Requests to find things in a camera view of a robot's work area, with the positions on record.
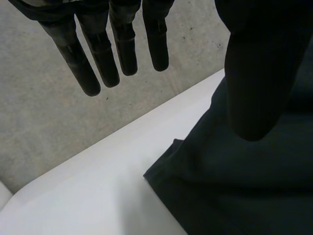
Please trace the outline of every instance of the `white table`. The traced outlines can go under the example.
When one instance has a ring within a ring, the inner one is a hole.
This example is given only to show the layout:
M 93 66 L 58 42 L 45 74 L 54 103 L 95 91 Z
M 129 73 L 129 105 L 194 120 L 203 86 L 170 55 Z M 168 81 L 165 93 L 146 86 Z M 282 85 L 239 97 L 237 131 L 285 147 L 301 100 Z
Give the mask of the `white table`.
M 11 197 L 12 197 L 11 192 L 0 181 L 0 211 L 7 204 L 7 202 L 11 199 Z
M 16 193 L 0 235 L 185 235 L 142 175 L 184 139 L 224 76 L 221 70 Z

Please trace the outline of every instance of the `robotic hand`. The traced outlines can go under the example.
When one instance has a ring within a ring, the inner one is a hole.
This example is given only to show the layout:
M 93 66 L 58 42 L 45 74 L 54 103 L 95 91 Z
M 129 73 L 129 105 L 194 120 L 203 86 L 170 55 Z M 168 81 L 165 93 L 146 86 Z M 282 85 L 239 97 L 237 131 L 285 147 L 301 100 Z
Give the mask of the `robotic hand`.
M 9 0 L 31 20 L 38 21 L 53 39 L 83 91 L 89 96 L 100 93 L 100 84 L 76 35 L 77 16 L 85 39 L 107 87 L 119 84 L 106 26 L 108 16 L 123 73 L 137 72 L 135 32 L 132 22 L 141 0 Z M 168 68 L 165 18 L 174 0 L 143 0 L 143 19 L 149 51 L 157 71 Z

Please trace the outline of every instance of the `concrete floor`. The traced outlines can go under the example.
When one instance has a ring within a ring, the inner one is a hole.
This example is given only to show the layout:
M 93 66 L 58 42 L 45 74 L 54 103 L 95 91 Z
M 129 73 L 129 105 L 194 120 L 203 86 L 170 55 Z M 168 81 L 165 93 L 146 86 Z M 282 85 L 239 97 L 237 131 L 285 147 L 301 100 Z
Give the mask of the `concrete floor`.
M 118 65 L 120 85 L 108 89 L 101 84 L 101 94 L 91 98 L 39 24 L 1 1 L 0 181 L 18 191 L 223 67 L 229 33 L 213 0 L 177 0 L 167 25 L 167 71 L 152 67 L 140 11 L 134 21 L 138 73 L 124 77 Z M 108 33 L 113 42 L 109 24 Z

